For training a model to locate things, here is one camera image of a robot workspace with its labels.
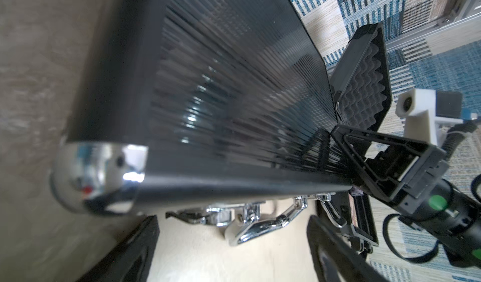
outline green label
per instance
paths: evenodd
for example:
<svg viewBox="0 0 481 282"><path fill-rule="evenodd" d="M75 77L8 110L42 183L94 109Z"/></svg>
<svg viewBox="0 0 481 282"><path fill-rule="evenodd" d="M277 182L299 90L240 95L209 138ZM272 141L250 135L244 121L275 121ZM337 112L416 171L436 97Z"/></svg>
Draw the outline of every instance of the green label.
<svg viewBox="0 0 481 282"><path fill-rule="evenodd" d="M448 208L448 202L446 199L440 195L433 195L429 201L429 206L436 211L443 211Z"/></svg>
<svg viewBox="0 0 481 282"><path fill-rule="evenodd" d="M481 260L481 249L477 249L471 252L476 258Z"/></svg>

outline foam padding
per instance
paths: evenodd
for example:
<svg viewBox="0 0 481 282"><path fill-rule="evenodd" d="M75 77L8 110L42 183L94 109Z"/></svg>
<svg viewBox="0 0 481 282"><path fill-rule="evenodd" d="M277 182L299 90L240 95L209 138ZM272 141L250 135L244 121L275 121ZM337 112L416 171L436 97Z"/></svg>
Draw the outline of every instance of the foam padding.
<svg viewBox="0 0 481 282"><path fill-rule="evenodd" d="M379 47L371 43L339 100L342 119L350 126L368 129L383 110L387 97L381 93L385 86L380 83L383 75L377 71L381 67L378 52Z"/></svg>

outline chrome latch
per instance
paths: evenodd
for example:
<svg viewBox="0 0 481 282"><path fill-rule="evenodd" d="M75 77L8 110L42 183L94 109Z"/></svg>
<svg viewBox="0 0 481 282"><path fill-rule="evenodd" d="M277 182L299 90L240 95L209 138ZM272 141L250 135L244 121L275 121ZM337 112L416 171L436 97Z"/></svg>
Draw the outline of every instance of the chrome latch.
<svg viewBox="0 0 481 282"><path fill-rule="evenodd" d="M342 228L347 224L347 221L337 212L332 205L332 195L335 193L326 193L317 195L317 199L321 202L321 206L326 212L329 220L336 228Z"/></svg>

